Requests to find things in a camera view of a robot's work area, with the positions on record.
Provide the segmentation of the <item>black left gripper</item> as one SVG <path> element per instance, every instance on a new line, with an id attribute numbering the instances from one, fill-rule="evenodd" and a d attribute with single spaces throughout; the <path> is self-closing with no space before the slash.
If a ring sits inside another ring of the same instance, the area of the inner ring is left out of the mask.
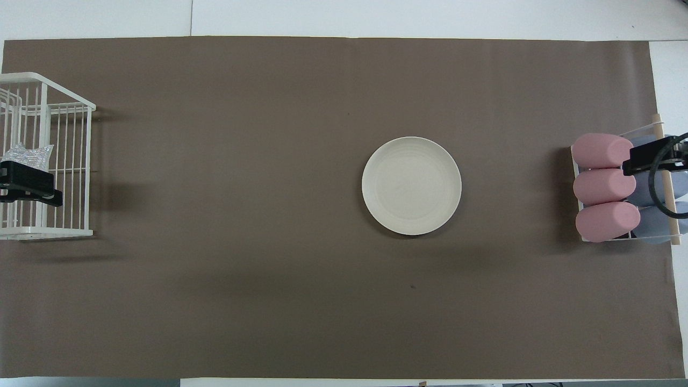
<path id="1" fill-rule="evenodd" d="M 2 161 L 1 166 L 1 186 L 6 191 L 1 196 L 2 203 L 29 200 L 63 206 L 63 194 L 55 190 L 53 174 L 14 161 Z"/>

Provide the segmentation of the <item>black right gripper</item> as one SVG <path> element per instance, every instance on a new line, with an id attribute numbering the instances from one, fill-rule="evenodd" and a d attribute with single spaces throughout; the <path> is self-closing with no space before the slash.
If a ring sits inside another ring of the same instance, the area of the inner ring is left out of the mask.
<path id="1" fill-rule="evenodd" d="M 643 149 L 630 149 L 629 159 L 623 162 L 624 176 L 634 176 L 651 169 L 654 164 L 658 170 L 686 171 L 686 139 L 668 147 L 676 138 L 664 137 L 644 144 Z"/>

